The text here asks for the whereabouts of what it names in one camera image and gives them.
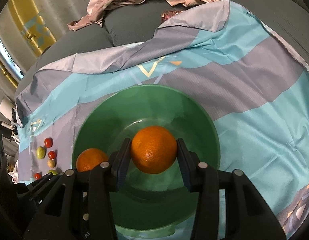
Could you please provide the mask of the grey sofa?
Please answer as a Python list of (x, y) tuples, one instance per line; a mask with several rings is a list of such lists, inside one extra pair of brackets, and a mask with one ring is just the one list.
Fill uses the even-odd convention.
[[(251, 9), (280, 33), (292, 31), (301, 42), (293, 43), (297, 51), (309, 51), (309, 0), (232, 0)], [(45, 65), (77, 53), (87, 53), (124, 44), (151, 39), (161, 23), (161, 13), (171, 9), (165, 0), (146, 0), (109, 12), (103, 27), (92, 24), (78, 31), (70, 31), (44, 52), (27, 71), (17, 87), (20, 94), (33, 80), (34, 73)]]

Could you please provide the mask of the green bowl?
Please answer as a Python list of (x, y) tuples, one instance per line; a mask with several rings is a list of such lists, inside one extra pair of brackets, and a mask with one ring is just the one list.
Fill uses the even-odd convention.
[[(166, 128), (200, 161), (219, 167), (220, 144), (210, 116), (187, 94), (160, 85), (127, 88), (99, 104), (78, 132), (73, 158), (88, 148), (111, 154), (148, 126)], [(110, 194), (118, 237), (189, 239), (197, 200), (184, 186), (178, 164), (160, 174), (130, 164), (123, 187)]]

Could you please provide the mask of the blue grey striped cloth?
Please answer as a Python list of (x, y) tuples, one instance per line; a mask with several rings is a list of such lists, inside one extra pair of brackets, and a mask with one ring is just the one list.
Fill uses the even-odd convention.
[(77, 53), (37, 70), (16, 94), (19, 179), (39, 169), (46, 134), (63, 144), (61, 168), (84, 118), (110, 95), (164, 85), (193, 97), (221, 140), (221, 168), (242, 168), (288, 238), (309, 217), (309, 66), (243, 6), (203, 4), (162, 23), (153, 38)]

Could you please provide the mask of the tan longan fruit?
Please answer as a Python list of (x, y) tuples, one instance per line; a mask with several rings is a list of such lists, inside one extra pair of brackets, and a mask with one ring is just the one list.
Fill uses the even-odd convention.
[(55, 168), (55, 167), (56, 167), (56, 161), (55, 161), (55, 159), (49, 159), (49, 160), (47, 161), (47, 165), (48, 165), (49, 168)]

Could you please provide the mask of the dark orange fruit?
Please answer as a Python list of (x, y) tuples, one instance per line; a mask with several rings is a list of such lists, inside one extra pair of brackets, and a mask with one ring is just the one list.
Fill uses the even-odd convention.
[(76, 169), (78, 172), (90, 171), (104, 161), (108, 161), (108, 156), (105, 152), (97, 148), (89, 148), (78, 156)]

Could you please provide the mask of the yellow green fruit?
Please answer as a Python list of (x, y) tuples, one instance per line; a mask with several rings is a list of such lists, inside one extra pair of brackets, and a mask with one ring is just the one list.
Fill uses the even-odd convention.
[(43, 159), (45, 157), (45, 148), (43, 146), (39, 146), (36, 149), (36, 158)]

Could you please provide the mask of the red cherry tomato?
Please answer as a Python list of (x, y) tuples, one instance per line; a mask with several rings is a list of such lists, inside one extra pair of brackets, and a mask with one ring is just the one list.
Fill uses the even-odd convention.
[(41, 179), (42, 178), (41, 173), (35, 173), (34, 178), (35, 178), (35, 180)]
[(54, 160), (54, 159), (56, 159), (56, 156), (57, 156), (57, 154), (56, 154), (55, 151), (49, 151), (48, 152), (49, 159)]
[(51, 148), (53, 146), (53, 140), (51, 138), (44, 139), (44, 146), (46, 148)]

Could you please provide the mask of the yellow patterned curtain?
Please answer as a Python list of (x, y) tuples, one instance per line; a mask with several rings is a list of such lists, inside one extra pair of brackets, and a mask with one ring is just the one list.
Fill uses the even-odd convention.
[(22, 38), (36, 56), (56, 42), (34, 0), (9, 0), (7, 6)]

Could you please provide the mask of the green lime fruit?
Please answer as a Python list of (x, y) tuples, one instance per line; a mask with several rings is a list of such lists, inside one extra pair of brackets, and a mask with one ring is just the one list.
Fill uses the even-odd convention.
[(53, 175), (58, 175), (58, 172), (56, 170), (48, 170), (48, 173), (51, 173)]

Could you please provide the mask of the bright orange fruit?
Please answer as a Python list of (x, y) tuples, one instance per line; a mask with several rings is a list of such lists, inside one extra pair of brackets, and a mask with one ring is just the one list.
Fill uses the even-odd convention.
[(170, 168), (177, 154), (175, 137), (162, 126), (148, 126), (136, 133), (131, 144), (134, 165), (147, 174), (159, 174)]

